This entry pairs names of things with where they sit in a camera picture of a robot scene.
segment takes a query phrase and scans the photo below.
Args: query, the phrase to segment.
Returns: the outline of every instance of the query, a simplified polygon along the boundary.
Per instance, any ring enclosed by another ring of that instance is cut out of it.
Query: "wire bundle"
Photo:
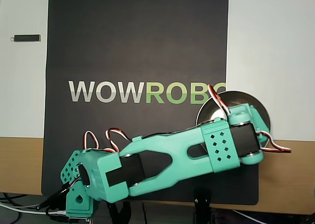
[[[225,118],[228,121],[228,115],[231,114],[230,109],[223,102],[223,100],[220,98],[220,96],[217,94],[217,92],[215,92],[212,85],[208,86],[208,91],[210,93],[210,96],[213,98],[214,102],[221,109],[221,111],[225,114]],[[282,147],[282,146],[276,144],[268,132],[256,131],[256,135],[261,135],[261,134],[267,136],[270,140],[271,145],[274,147],[274,148],[260,148],[262,151],[271,152],[271,153],[291,153],[290,148]]]

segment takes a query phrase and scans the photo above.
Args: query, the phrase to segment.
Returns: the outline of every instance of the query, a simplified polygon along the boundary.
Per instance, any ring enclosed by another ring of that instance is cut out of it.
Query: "hexagonal holes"
[[[82,198],[82,196],[79,195],[78,197],[76,197],[75,201],[76,201],[77,203],[83,203],[83,198]]]

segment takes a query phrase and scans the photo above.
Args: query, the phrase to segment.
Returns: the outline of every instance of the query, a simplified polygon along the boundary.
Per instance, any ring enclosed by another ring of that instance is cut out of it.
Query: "circular metal disc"
[[[226,103],[227,106],[235,106],[239,105],[242,103],[248,103],[249,105],[253,105],[258,113],[261,115],[263,121],[265,122],[266,126],[270,130],[270,118],[267,113],[266,108],[258,99],[255,97],[244,93],[240,91],[225,91],[222,93],[219,93],[221,99]],[[208,119],[212,119],[215,117],[221,117],[224,118],[223,113],[219,109],[219,107],[216,105],[216,103],[213,101],[212,98],[208,99],[200,108],[198,115],[197,115],[197,120],[196,124],[203,122]],[[262,144],[263,147],[266,146],[268,141]]]

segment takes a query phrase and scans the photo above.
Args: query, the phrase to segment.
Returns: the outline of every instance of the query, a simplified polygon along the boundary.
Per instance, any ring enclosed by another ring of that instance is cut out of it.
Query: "teal robotic arm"
[[[212,97],[222,106],[218,95]],[[67,216],[90,218],[102,200],[115,203],[188,178],[235,169],[241,163],[261,162],[263,150],[269,149],[261,148],[269,128],[259,112],[248,103],[222,110],[228,112],[225,119],[206,120],[183,131],[138,136],[119,153],[91,148],[74,151],[61,172]],[[205,145],[207,154],[190,157],[188,149],[199,144]],[[276,150],[285,152],[280,146]],[[139,155],[144,151],[168,154],[172,163],[158,175],[146,177]]]

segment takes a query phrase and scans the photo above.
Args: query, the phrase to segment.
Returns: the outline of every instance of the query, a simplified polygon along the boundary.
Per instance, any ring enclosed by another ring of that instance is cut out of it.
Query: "wooden surface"
[[[265,153],[265,159],[259,166],[257,205],[212,206],[261,212],[314,213],[315,142],[277,142],[290,147],[292,153]],[[42,154],[41,138],[0,137],[0,192],[41,195]],[[193,205],[182,202],[166,203]]]

